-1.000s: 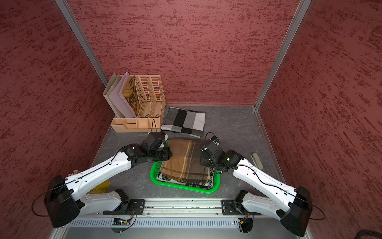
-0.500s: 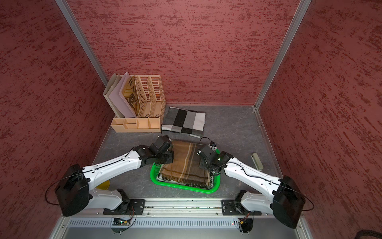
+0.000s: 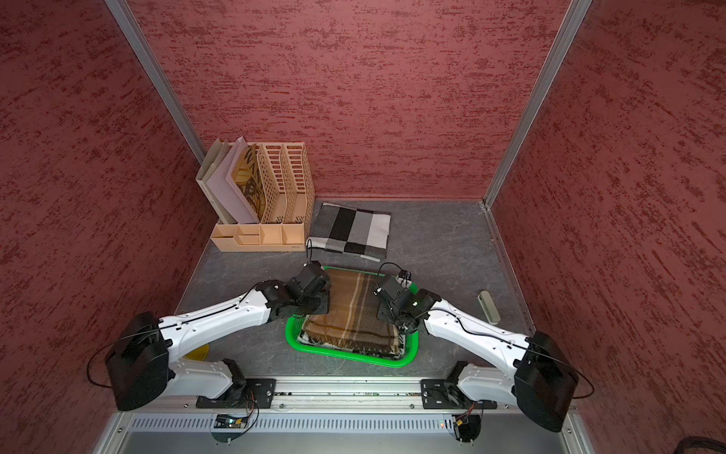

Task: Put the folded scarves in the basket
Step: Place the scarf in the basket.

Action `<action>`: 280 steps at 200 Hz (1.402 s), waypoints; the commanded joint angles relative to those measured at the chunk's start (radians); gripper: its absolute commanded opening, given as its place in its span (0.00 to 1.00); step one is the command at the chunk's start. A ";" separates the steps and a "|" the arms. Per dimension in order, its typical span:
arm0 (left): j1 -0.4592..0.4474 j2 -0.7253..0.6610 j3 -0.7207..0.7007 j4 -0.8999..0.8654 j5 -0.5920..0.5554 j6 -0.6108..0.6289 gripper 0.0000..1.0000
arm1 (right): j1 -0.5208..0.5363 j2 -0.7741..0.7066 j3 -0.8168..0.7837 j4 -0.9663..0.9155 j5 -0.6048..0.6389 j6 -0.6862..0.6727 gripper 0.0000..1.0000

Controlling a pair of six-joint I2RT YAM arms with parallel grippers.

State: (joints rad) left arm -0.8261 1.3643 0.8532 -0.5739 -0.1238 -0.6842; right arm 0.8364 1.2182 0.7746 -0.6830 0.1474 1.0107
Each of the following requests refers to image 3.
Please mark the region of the green plastic basket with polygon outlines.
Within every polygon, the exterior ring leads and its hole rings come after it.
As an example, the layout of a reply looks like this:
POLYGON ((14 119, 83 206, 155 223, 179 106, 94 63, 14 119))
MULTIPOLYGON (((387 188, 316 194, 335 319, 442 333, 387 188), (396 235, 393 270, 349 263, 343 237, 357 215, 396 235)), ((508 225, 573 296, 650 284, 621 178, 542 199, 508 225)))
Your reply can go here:
MULTIPOLYGON (((325 270, 328 269, 342 269, 342 268, 335 268, 335 267, 327 267, 325 270)), ((414 333, 411 335, 403 335, 406 337, 406 353, 402 359, 399 359, 398 361, 394 361, 393 359, 376 359, 372 357, 365 357, 363 355, 356 355, 356 354, 350 354, 350 353, 343 353, 338 351, 331 351, 323 348, 317 348, 317 347, 310 347, 300 344, 300 342, 297 341, 298 335, 301 332, 302 325, 304 321, 309 316, 303 317, 293 317, 287 320, 287 324, 285 325, 285 339, 287 340, 287 343, 290 347, 292 347, 294 350, 306 354, 311 355, 318 355, 323 357, 329 357, 329 358, 336 358, 336 359, 345 359, 346 361, 355 361, 355 362, 362 362, 362 363, 368 363, 376 366, 382 366, 386 368, 403 368, 408 366, 414 359, 416 358, 419 347, 420 347, 420 335, 418 333, 414 333)))

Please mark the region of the brown plaid scarf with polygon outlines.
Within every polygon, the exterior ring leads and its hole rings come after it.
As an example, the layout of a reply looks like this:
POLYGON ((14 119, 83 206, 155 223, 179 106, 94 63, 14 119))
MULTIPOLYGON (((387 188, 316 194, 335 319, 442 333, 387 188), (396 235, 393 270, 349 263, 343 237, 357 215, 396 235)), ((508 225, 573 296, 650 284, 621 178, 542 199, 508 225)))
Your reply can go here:
POLYGON ((326 272, 331 278, 329 312, 309 316, 301 332, 380 345, 390 345, 392 338, 401 335, 394 325, 376 319, 379 303, 374 296, 374 274, 333 268, 326 272))

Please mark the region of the grey black checked scarf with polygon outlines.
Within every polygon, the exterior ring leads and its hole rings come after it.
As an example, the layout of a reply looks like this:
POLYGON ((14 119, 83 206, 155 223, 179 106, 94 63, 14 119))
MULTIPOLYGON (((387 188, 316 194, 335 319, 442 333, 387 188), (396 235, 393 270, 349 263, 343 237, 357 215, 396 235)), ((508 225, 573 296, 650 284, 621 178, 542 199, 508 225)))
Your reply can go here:
POLYGON ((308 245, 380 262, 387 258, 390 234, 391 213, 324 202, 310 228, 308 245))

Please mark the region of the white black smiley scarf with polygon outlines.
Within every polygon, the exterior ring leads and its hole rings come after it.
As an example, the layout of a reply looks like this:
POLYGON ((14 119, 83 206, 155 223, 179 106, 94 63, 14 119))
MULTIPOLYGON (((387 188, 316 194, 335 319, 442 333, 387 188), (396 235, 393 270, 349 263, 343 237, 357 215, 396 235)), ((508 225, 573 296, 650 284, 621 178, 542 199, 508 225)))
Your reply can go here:
POLYGON ((323 335, 314 335, 303 330, 297 339, 300 344, 323 348, 331 351, 363 355, 376 359, 393 359, 398 361, 406 353, 406 337, 398 335, 391 339, 390 345, 372 344, 359 340, 340 340, 323 335))

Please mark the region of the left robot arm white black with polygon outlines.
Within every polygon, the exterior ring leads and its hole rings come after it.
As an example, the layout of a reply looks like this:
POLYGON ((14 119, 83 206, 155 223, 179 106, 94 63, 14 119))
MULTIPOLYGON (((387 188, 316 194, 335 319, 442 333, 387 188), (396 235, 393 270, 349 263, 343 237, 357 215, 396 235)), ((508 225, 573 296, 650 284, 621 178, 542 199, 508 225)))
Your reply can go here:
POLYGON ((312 261, 287 282, 259 282, 208 308, 164 318, 134 316, 104 359, 117 410, 138 410, 170 396, 192 396, 203 409, 251 408, 253 391, 235 361, 193 361, 188 354, 247 328, 324 315, 330 288, 328 273, 312 261))

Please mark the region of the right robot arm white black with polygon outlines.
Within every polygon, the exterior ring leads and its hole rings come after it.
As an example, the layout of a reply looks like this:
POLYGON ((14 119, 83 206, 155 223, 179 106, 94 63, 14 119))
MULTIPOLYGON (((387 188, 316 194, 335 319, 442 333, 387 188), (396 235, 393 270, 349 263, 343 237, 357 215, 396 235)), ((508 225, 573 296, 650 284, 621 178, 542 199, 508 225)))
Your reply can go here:
POLYGON ((456 387, 472 401, 514 405, 543 429, 559 432, 575 398, 580 377, 555 340, 537 331, 531 336, 506 331, 455 308, 440 295, 384 275, 372 293, 380 302, 378 318, 401 333, 425 331, 478 356, 502 378, 484 378, 474 365, 463 367, 456 387))

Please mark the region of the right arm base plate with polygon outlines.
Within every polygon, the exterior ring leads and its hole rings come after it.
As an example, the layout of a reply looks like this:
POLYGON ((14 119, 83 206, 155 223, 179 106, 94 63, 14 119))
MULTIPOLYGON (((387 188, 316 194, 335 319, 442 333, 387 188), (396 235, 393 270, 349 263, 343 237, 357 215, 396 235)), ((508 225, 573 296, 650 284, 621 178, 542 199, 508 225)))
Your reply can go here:
POLYGON ((498 407, 493 401, 470 399, 454 382, 445 379, 422 379, 420 387, 425 410, 496 410, 498 407))

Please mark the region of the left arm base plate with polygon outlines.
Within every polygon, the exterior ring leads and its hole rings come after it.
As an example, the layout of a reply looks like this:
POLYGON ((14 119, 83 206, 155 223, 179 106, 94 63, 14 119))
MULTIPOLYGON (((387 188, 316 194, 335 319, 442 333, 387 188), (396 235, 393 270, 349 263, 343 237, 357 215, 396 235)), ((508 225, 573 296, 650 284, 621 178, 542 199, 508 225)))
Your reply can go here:
POLYGON ((250 410, 269 409, 275 394, 277 380, 274 378, 250 378, 234 383, 217 398, 199 396, 197 409, 250 410))

